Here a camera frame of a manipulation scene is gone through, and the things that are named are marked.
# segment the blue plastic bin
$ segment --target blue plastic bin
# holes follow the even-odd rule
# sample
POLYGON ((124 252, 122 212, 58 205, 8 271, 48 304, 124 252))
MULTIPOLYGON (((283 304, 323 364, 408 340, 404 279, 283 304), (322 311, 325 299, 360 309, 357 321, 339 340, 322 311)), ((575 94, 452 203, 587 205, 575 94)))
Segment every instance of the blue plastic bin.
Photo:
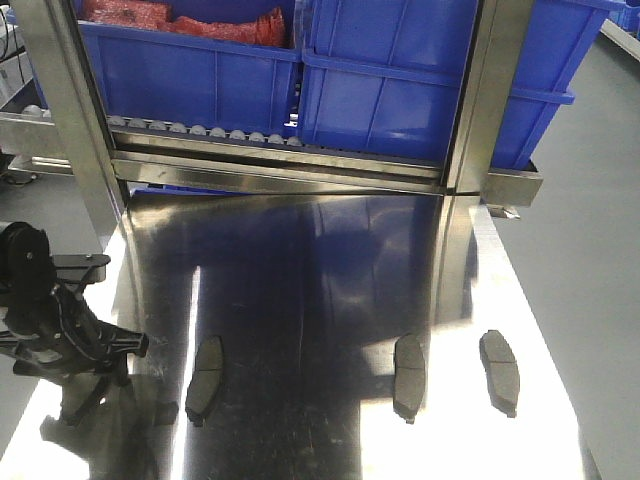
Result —
MULTIPOLYGON (((473 0, 315 0, 309 46, 316 54, 461 73, 473 0)), ((622 0, 538 0, 516 85, 564 92, 611 10, 622 0)))
MULTIPOLYGON (((243 22, 282 5, 291 29, 295 0, 169 0, 174 18, 243 22)), ((77 12, 82 0, 74 0, 77 12)), ((284 134, 296 103, 300 49, 80 21, 110 115, 284 134)))
POLYGON ((315 0, 318 55, 461 74, 476 0, 315 0))
MULTIPOLYGON (((300 128, 307 144, 444 161, 460 76, 350 62, 303 52, 300 128)), ((570 93, 514 88, 493 166, 521 169, 570 93)))
POLYGON ((626 0, 624 8, 611 12, 609 18, 627 32, 638 32, 640 27, 640 0, 626 0))

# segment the stainless steel frame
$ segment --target stainless steel frame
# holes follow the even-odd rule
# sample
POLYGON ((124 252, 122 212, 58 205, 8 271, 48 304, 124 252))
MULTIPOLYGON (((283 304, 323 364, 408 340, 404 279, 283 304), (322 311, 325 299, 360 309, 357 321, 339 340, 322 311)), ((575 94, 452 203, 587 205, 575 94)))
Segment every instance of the stainless steel frame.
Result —
POLYGON ((111 166, 113 140, 71 2, 18 0, 13 8, 26 20, 21 25, 25 46, 96 234, 106 246, 124 212, 126 189, 111 166))
POLYGON ((14 168, 75 175, 98 235, 113 231, 123 181, 268 193, 484 194, 528 205, 537 174, 489 172, 533 0, 485 0, 469 55, 450 158, 419 167, 376 155, 234 144, 130 129, 109 131, 69 0, 14 0, 25 44, 55 124, 25 118, 16 99, 0 113, 0 141, 14 168))

